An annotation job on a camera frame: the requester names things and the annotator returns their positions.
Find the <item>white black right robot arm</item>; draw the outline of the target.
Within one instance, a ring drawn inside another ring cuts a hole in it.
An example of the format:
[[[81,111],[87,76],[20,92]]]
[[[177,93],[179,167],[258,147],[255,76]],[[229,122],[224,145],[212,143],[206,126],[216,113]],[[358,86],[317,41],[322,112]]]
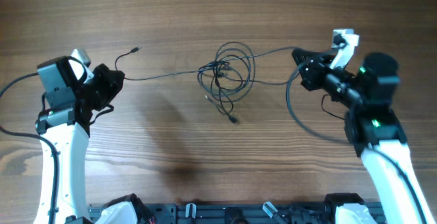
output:
[[[407,136],[391,105],[400,83],[398,63],[390,55],[370,53],[352,74],[334,65],[337,49],[317,53],[297,48],[292,57],[309,90],[323,89],[347,107],[344,130],[368,171],[388,223],[434,223],[414,173]]]

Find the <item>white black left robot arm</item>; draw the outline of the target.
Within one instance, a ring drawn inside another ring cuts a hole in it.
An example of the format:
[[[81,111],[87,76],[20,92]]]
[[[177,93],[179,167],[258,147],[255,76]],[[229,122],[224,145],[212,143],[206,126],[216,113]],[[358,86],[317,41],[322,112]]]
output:
[[[43,150],[42,186],[35,223],[65,223],[89,217],[85,193],[85,155],[90,127],[113,110],[125,74],[100,64],[61,56],[38,66],[48,103],[38,115],[36,131]]]

